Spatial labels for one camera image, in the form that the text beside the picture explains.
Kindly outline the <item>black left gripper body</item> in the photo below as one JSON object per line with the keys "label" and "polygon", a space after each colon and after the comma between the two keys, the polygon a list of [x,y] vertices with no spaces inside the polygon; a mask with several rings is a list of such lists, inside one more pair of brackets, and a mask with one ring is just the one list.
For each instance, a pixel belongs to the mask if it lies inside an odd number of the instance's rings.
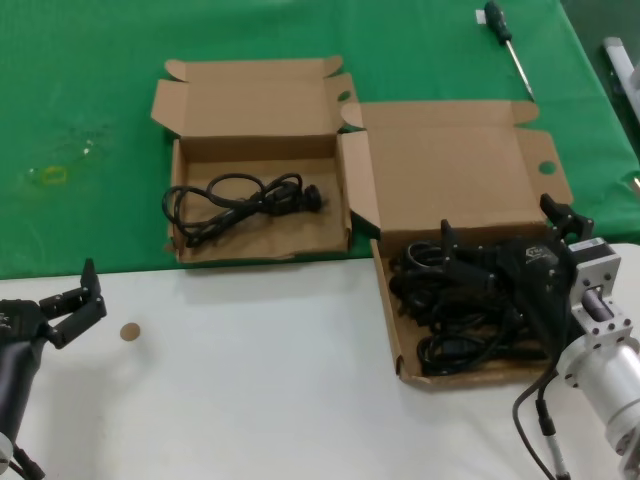
{"label": "black left gripper body", "polygon": [[31,300],[1,301],[1,346],[49,340],[51,327],[40,305]]}

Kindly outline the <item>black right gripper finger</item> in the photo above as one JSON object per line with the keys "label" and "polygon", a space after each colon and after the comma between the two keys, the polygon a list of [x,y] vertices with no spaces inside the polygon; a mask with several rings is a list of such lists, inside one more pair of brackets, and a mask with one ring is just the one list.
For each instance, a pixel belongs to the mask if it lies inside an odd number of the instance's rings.
{"label": "black right gripper finger", "polygon": [[460,247],[455,230],[446,219],[441,221],[443,274],[460,284],[483,291],[496,289],[498,247]]}
{"label": "black right gripper finger", "polygon": [[594,222],[576,213],[569,204],[556,202],[548,193],[540,197],[539,206],[550,224],[550,238],[567,242],[573,236],[578,242],[592,238]]}

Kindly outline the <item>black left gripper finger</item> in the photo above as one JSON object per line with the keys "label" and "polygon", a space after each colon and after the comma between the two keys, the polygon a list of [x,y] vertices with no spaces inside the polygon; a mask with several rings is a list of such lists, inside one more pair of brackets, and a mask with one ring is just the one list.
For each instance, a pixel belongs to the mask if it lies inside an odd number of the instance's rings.
{"label": "black left gripper finger", "polygon": [[53,304],[54,318],[65,316],[51,328],[50,342],[62,349],[106,316],[102,295],[84,294],[62,297]]}
{"label": "black left gripper finger", "polygon": [[102,317],[101,285],[92,259],[87,258],[78,288],[48,297],[39,302],[46,318],[59,318],[70,314]]}

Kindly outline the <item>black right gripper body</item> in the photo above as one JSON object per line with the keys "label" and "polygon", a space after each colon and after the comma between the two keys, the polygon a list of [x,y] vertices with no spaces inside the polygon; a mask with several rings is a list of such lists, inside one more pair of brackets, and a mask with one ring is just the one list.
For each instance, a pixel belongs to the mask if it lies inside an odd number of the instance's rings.
{"label": "black right gripper body", "polygon": [[495,266],[510,301],[551,358],[570,329],[573,270],[567,245],[554,237],[515,237],[495,246]]}

